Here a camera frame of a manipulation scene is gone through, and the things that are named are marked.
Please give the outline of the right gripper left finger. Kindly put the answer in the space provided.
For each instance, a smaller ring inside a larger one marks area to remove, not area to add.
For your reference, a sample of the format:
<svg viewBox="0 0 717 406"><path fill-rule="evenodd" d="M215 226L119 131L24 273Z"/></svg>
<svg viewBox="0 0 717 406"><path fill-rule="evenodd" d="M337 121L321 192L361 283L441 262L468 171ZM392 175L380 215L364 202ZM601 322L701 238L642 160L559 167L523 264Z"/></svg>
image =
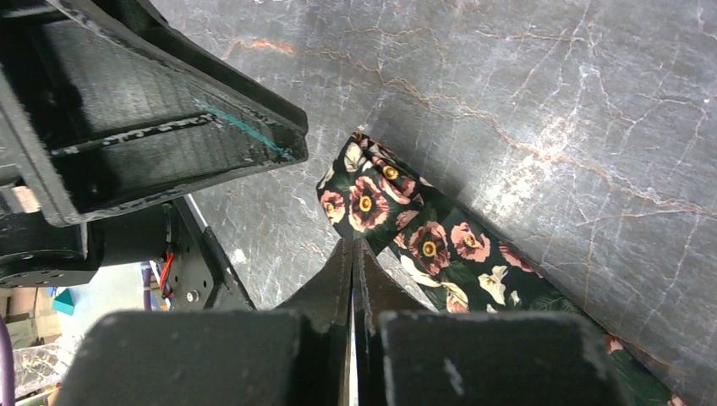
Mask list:
<svg viewBox="0 0 717 406"><path fill-rule="evenodd" d="M349 400L353 241L340 239L321 269L279 307L285 317L278 362L281 405Z"/></svg>

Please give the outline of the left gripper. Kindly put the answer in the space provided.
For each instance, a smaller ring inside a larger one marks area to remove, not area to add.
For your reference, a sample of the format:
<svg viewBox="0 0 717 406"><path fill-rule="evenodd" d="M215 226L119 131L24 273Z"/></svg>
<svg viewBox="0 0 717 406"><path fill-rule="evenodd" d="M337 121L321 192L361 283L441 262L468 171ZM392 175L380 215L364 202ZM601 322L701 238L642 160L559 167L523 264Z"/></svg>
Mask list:
<svg viewBox="0 0 717 406"><path fill-rule="evenodd" d="M1 287L161 258L174 210L153 205L304 162L308 129L148 1L2 2L3 211L37 213L1 218Z"/></svg>

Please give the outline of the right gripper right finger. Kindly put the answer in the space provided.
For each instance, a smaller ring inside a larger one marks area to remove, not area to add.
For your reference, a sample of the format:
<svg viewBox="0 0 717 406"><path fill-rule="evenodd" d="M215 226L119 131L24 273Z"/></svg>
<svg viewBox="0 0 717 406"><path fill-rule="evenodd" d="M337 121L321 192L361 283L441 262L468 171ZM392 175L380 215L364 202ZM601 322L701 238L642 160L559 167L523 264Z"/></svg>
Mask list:
<svg viewBox="0 0 717 406"><path fill-rule="evenodd" d="M387 404L380 314L425 309L383 270L366 240L353 241L353 313L360 405Z"/></svg>

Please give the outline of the black floral tie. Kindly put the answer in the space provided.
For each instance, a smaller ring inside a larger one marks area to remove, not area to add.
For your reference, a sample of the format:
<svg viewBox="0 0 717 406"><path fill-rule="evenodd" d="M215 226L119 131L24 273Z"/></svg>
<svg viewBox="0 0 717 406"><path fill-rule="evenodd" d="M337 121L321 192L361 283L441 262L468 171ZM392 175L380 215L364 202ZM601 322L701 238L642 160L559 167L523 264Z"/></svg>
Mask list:
<svg viewBox="0 0 717 406"><path fill-rule="evenodd" d="M317 195L342 237L391 250L440 311L577 311L506 243L366 134L351 135Z"/></svg>

